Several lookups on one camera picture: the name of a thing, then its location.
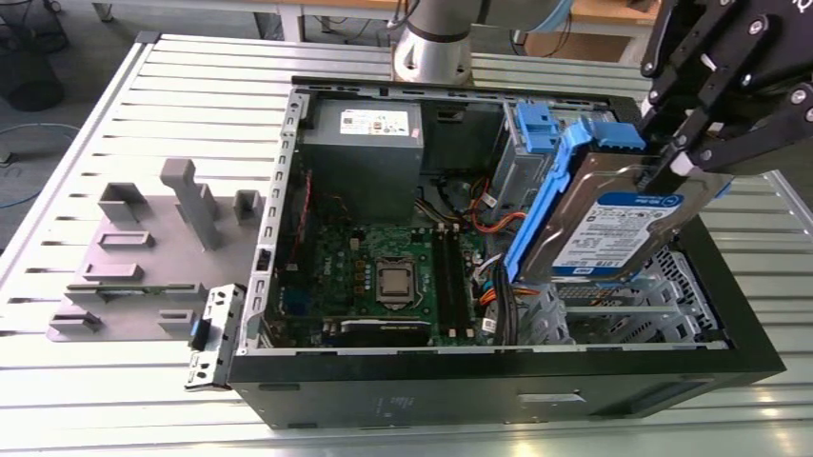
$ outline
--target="wire basket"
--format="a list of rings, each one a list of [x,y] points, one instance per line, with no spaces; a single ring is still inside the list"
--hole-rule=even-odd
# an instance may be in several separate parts
[[[20,111],[40,111],[62,101],[62,84],[28,29],[0,24],[0,97]]]
[[[62,9],[50,0],[0,0],[0,20],[12,27],[26,29],[42,52],[56,52],[66,45],[66,35],[56,13]]]

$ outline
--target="cpu socket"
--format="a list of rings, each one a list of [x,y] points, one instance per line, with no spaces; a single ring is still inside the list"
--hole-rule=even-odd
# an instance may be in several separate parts
[[[413,263],[407,257],[376,260],[376,302],[397,310],[415,301]]]

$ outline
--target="aluminum workbench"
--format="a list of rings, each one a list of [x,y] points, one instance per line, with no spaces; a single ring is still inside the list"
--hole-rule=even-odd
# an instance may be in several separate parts
[[[738,179],[703,212],[787,371],[642,419],[591,424],[271,431],[233,392],[185,393],[181,342],[50,343],[110,181],[169,194],[166,157],[194,158],[217,196],[268,190],[293,74],[387,79],[388,51],[164,35],[130,49],[0,257],[0,451],[86,455],[809,455],[813,453],[810,214],[780,175]],[[610,93],[647,83],[615,64],[473,56],[479,86]]]

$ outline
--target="green circuit board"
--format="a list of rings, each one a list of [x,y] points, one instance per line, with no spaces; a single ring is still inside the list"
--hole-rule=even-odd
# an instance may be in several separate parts
[[[391,226],[321,228],[315,237],[312,273],[304,289],[285,293],[287,301],[305,302],[296,307],[288,334],[299,347],[319,346],[321,325],[335,318],[368,318],[424,321],[432,325],[435,346],[469,345],[464,335],[449,337],[440,331],[437,297],[432,264],[432,229]],[[481,238],[476,233],[460,233],[459,251],[463,259],[461,277],[472,271],[472,257],[480,251]],[[413,287],[413,300],[401,308],[377,301],[377,262],[407,265]],[[464,289],[467,314],[473,319],[472,299]]]

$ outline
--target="white label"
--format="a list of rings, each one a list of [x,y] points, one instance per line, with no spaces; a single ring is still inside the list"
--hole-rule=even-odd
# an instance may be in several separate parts
[[[602,274],[623,267],[648,239],[648,226],[679,208],[680,195],[610,192],[592,204],[556,260],[556,274]]]
[[[493,205],[496,205],[496,199],[491,197],[487,192],[483,194],[483,203],[487,204],[489,208],[493,208]]]
[[[339,132],[343,135],[408,136],[407,112],[344,109]]]
[[[485,317],[483,319],[481,329],[485,333],[493,333],[496,331],[496,321]]]
[[[520,393],[518,397],[520,403],[584,402],[578,393]]]

